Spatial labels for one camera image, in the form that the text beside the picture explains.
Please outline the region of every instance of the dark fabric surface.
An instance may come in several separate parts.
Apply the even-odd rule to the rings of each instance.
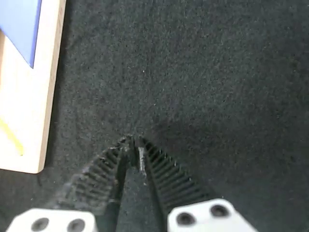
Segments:
[[[1,229],[143,134],[261,232],[309,228],[307,0],[69,0],[46,168],[0,171]],[[157,231],[127,175],[118,231]]]

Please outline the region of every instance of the blue panel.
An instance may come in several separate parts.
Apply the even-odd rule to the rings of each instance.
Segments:
[[[33,68],[42,0],[0,0],[0,29]]]

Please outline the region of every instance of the wooden board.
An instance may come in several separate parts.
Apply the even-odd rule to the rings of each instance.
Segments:
[[[0,32],[0,169],[44,168],[66,0],[42,0],[34,68]]]

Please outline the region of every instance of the screw hole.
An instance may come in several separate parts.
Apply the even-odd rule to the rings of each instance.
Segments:
[[[46,217],[40,218],[32,224],[31,230],[34,231],[34,232],[43,231],[48,226],[48,223],[49,223],[48,218],[46,218]]]
[[[85,228],[85,222],[81,219],[75,219],[71,221],[68,225],[68,232],[82,232]]]
[[[195,223],[195,218],[189,213],[181,213],[177,216],[179,225],[189,226]]]
[[[211,208],[211,214],[214,216],[214,217],[226,217],[229,215],[229,212],[227,210],[227,208],[225,208],[224,206],[222,205],[214,205],[212,208]]]

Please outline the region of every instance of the white surface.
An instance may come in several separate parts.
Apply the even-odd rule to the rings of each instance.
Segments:
[[[96,220],[89,212],[73,210],[30,209],[14,218],[6,232],[32,232],[32,224],[40,218],[48,218],[49,223],[42,232],[67,232],[69,223],[75,219],[85,222],[83,232],[97,232]]]
[[[39,173],[45,163],[66,0],[42,0],[33,69],[0,31],[0,169]]]
[[[211,207],[222,205],[229,211],[227,217],[214,217]],[[196,222],[190,226],[177,223],[180,213],[191,214]],[[168,232],[257,232],[233,207],[223,199],[214,199],[201,203],[174,208],[168,217]]]

